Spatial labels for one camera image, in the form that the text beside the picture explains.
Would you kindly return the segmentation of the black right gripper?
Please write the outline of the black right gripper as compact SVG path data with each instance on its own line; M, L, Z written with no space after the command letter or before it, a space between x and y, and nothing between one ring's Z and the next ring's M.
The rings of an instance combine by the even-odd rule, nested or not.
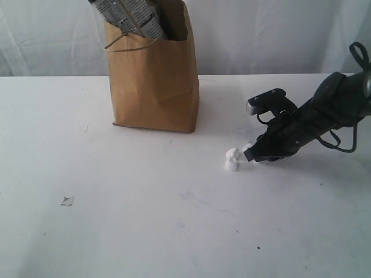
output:
M280 112L268 122L263 122L260 115L257 118L267 126L267 130L244 152L248 162L276 162L293 156L304 145L302 139L294 133L300 125L292 112Z

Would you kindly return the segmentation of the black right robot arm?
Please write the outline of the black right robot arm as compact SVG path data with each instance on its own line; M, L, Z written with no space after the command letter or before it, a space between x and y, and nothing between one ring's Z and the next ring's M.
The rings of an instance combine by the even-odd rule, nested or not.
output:
M341 148L341 140L334 131L351 127L353 137L357 137L358 123L370 115L370 71L351 76L332 73L300 107L280 88L248 99L247 106L251 115L271 112L274 116L265 122L265 133L243 151L248 161L281 160L314 140L329 149L352 153L357 148L356 142L350 149Z

